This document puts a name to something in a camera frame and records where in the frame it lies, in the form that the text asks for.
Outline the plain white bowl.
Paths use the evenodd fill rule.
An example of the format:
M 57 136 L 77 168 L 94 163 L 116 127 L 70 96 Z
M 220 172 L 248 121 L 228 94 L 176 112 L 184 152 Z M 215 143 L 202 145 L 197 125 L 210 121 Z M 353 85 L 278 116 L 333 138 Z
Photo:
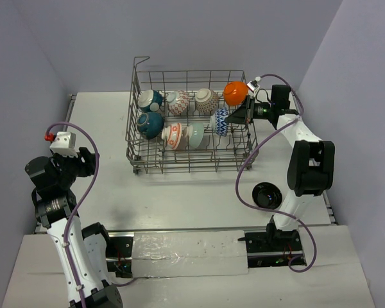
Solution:
M 232 81 L 223 91 L 225 103 L 230 107 L 240 105 L 248 95 L 248 88 L 244 82 Z

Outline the blue triangle pattern bowl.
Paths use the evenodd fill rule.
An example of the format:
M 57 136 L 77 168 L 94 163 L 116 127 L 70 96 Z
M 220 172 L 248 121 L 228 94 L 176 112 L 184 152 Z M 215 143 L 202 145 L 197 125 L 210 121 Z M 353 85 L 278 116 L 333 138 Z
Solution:
M 163 103 L 163 96 L 156 90 L 145 90 L 138 98 L 138 107 L 143 112 L 157 112 Z

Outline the dark bowl beige inside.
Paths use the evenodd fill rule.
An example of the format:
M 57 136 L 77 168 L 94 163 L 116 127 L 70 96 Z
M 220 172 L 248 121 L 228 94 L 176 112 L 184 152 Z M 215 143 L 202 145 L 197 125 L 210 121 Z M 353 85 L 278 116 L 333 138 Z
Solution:
M 143 112 L 137 118 L 137 130 L 147 140 L 160 134 L 164 127 L 164 118 L 156 112 Z

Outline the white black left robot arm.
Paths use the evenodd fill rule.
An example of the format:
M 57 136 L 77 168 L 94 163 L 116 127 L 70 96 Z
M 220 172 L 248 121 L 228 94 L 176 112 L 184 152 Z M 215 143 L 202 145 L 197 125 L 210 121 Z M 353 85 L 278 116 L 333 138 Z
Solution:
M 69 307 L 122 307 L 123 301 L 108 278 L 105 255 L 112 239 L 101 223 L 81 227 L 71 186 L 78 177 L 93 176 L 96 156 L 81 147 L 74 157 L 54 153 L 26 164 L 35 188 L 31 198 L 37 221 L 50 236 L 64 271 Z

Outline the grey geometric pattern bowl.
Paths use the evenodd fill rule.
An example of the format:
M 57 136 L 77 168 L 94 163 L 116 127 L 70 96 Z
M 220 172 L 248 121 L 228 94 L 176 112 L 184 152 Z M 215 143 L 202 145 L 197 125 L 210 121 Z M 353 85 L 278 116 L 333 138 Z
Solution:
M 210 113 L 219 104 L 219 96 L 211 89 L 200 89 L 194 97 L 196 109 L 199 112 Z

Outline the white bowl red diamond pattern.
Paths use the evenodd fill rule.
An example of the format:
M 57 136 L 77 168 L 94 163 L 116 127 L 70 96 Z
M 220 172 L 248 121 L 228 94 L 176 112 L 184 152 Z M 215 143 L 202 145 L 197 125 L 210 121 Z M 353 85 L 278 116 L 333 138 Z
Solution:
M 166 98 L 168 110 L 174 116 L 180 116 L 189 106 L 189 95 L 186 91 L 175 90 Z

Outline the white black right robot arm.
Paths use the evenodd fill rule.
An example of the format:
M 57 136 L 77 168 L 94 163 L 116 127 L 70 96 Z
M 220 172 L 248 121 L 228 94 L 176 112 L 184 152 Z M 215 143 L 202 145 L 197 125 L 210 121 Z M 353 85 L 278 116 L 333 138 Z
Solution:
M 334 178 L 335 145 L 323 141 L 310 131 L 302 121 L 304 108 L 289 84 L 273 85 L 268 102 L 256 102 L 257 92 L 248 84 L 253 96 L 247 96 L 237 110 L 227 117 L 229 124 L 249 124 L 254 119 L 269 121 L 275 131 L 249 154 L 239 170 L 258 155 L 261 146 L 278 134 L 283 135 L 292 148 L 287 169 L 289 192 L 279 208 L 271 206 L 258 209 L 272 213 L 272 231 L 266 234 L 266 244 L 273 251 L 279 251 L 288 243 L 287 234 L 298 230 L 301 218 L 309 204 L 324 191 L 331 188 Z

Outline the orange floral pattern bowl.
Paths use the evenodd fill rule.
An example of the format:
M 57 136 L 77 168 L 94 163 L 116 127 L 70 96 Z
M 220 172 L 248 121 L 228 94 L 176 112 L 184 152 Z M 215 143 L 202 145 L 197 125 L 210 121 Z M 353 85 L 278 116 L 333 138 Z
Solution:
M 176 150 L 182 139 L 183 126 L 181 123 L 172 123 L 162 130 L 161 138 L 166 146 Z

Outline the orange diamond pattern bowl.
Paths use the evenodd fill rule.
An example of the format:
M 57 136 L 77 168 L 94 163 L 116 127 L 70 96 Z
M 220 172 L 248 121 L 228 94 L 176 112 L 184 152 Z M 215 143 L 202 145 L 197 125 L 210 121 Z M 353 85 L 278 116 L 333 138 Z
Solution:
M 217 109 L 213 115 L 210 116 L 210 127 L 214 133 L 222 137 L 226 137 L 228 133 L 228 108 L 223 107 Z

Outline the pale green bowl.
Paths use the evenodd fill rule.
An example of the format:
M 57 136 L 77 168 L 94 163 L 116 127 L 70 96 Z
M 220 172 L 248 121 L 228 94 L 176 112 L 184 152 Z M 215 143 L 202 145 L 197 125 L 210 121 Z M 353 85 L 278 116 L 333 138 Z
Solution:
M 193 123 L 184 130 L 184 139 L 192 149 L 196 149 L 202 142 L 204 136 L 203 123 Z

